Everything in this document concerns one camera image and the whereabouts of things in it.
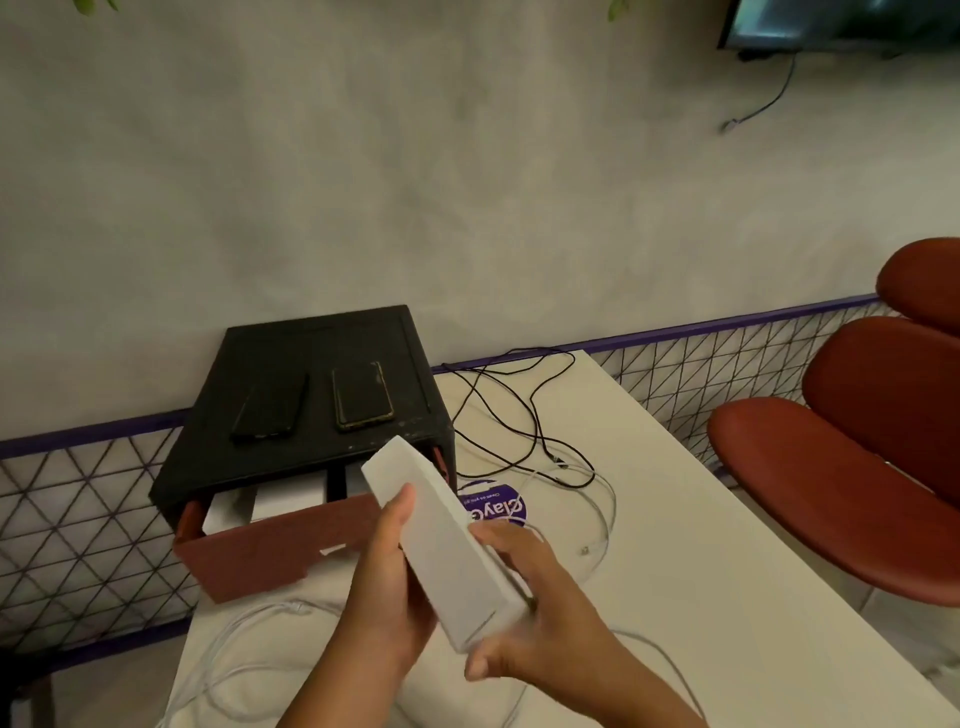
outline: red chair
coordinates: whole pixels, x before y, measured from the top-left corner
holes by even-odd
[[[777,398],[718,407],[717,455],[836,566],[960,606],[960,338],[905,319],[854,321],[814,357],[803,391],[809,409]]]
[[[960,238],[930,237],[900,248],[880,271],[876,292],[914,321],[960,336]]]

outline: geometric wall pattern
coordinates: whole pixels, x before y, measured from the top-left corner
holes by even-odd
[[[869,303],[592,356],[712,467],[714,407],[762,395],[803,401],[801,377],[827,337],[891,313]],[[168,427],[0,460],[0,648],[71,648],[192,613],[200,587],[147,497],[179,434]]]
[[[181,619],[200,587],[147,498],[178,430],[0,461],[0,646],[79,646]]]
[[[608,374],[704,465],[719,465],[707,437],[725,401],[776,396],[805,403],[801,379],[838,328],[865,316],[896,316],[869,303],[768,324],[670,339],[593,355]]]

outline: white table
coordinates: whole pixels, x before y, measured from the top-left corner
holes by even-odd
[[[522,395],[562,366],[554,357],[510,377]],[[444,401],[459,406],[467,386],[438,376]],[[481,391],[508,422],[526,415],[493,382]],[[457,426],[508,457],[529,441],[497,425],[474,398]],[[957,728],[957,713],[866,622],[787,548],[737,498],[673,439],[586,354],[538,394],[547,435],[578,447],[617,491],[618,518],[609,553],[585,590],[609,623],[662,645],[696,691],[713,728]],[[489,470],[458,442],[461,472]],[[535,461],[546,464],[545,458]],[[519,485],[521,473],[501,479]],[[591,485],[609,507],[603,488]],[[529,518],[575,574],[589,571],[579,548],[602,527],[575,495],[539,482],[525,486]],[[190,627],[177,685],[223,626],[253,604],[291,595],[344,598],[352,561],[328,562],[294,587],[224,606],[202,602]],[[334,619],[282,617],[254,627],[219,664],[272,661],[308,666],[323,649]],[[678,687],[665,662],[642,645],[636,654]],[[516,699],[512,681],[471,686],[463,658],[438,631],[408,678],[401,699],[424,728],[498,726]],[[281,709],[296,690],[294,676],[237,678],[223,695],[252,710]],[[229,725],[201,707],[183,711],[175,726]],[[403,725],[401,718],[396,725]],[[590,725],[542,693],[528,690],[516,728]]]

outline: gray concrete wall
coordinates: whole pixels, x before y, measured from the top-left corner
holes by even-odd
[[[0,438],[185,406],[225,327],[432,362],[871,290],[960,230],[960,56],[714,50],[726,0],[0,7]]]

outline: chair seat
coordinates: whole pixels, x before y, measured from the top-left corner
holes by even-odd
[[[723,404],[708,433],[740,485],[809,548],[886,592],[960,606],[960,510],[789,400]]]

